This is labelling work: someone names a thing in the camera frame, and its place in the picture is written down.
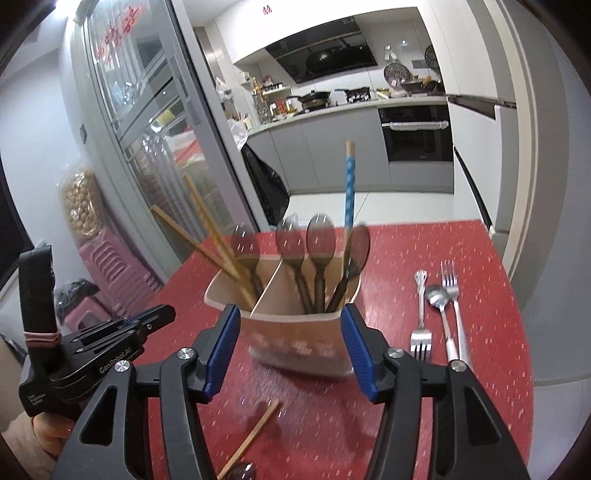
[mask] fork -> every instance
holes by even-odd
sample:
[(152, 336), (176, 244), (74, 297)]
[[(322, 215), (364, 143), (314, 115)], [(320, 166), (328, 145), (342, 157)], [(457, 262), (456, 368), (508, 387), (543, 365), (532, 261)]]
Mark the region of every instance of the fork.
[(449, 260), (441, 262), (441, 284), (446, 289), (447, 294), (453, 302), (453, 309), (456, 311), (457, 342), (460, 346), (460, 360), (472, 368), (470, 348), (468, 347), (468, 340), (466, 339), (466, 332), (462, 323), (460, 304), (457, 301), (460, 297), (460, 287), (457, 283), (456, 263), (453, 260), (451, 262)]
[(425, 283), (427, 272), (419, 270), (414, 274), (418, 294), (418, 329), (410, 334), (410, 352), (416, 360), (427, 362), (431, 357), (431, 330), (425, 328)]

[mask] red speckled tabletop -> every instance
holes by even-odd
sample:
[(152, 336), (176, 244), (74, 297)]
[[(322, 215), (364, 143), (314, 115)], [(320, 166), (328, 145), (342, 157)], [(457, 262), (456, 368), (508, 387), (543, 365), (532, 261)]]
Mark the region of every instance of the red speckled tabletop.
[[(392, 346), (408, 350), (417, 327), (414, 272), (427, 270), (427, 284), (441, 283), (439, 263), (455, 260), (460, 308), (472, 349), (473, 370), (509, 427), (522, 457), (530, 454), (533, 387), (530, 354), (517, 304), (488, 235), (480, 222), (371, 226), (372, 250), (363, 271), (365, 319), (382, 330)], [(274, 237), (261, 234), (261, 251), (276, 253)], [(219, 312), (203, 304), (216, 273), (194, 254), (162, 289), (154, 304), (168, 303), (176, 320), (148, 338), (138, 364), (165, 359), (191, 346), (212, 326)], [(455, 316), (448, 319), (455, 336)], [(439, 312), (426, 307), (426, 326), (434, 335), (432, 361), (446, 364)], [(382, 407), (360, 392), (355, 377), (328, 381), (255, 364), (240, 339), (222, 391), (199, 414), (216, 472), (233, 455), (267, 409), (279, 397), (280, 411), (245, 455), (259, 480), (365, 477), (378, 432)], [(167, 477), (158, 400), (150, 400), (154, 478)], [(414, 478), (427, 477), (431, 449), (431, 401), (423, 400), (421, 434)]]

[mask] cabinet handle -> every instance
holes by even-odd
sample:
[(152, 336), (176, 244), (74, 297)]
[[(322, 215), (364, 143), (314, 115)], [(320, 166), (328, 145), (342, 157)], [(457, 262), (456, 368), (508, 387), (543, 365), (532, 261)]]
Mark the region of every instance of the cabinet handle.
[(382, 124), (382, 128), (389, 128), (397, 132), (413, 132), (416, 130), (444, 130), (449, 127), (449, 122), (390, 122)]

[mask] stacked plastic stools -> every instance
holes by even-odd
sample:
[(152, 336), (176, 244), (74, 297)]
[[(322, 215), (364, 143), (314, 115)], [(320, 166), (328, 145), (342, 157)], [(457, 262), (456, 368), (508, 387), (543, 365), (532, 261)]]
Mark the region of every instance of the stacked plastic stools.
[(86, 297), (66, 316), (64, 324), (71, 332), (75, 332), (109, 320), (111, 315), (93, 297)]
[(119, 318), (145, 310), (161, 289), (152, 274), (107, 227), (79, 251), (108, 306)]

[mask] bottle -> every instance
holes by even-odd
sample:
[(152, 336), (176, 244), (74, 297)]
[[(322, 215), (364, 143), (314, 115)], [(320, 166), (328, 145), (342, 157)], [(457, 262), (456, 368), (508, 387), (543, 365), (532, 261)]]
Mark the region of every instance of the bottle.
[(260, 95), (262, 92), (261, 86), (258, 84), (256, 77), (252, 78), (252, 93), (253, 95)]

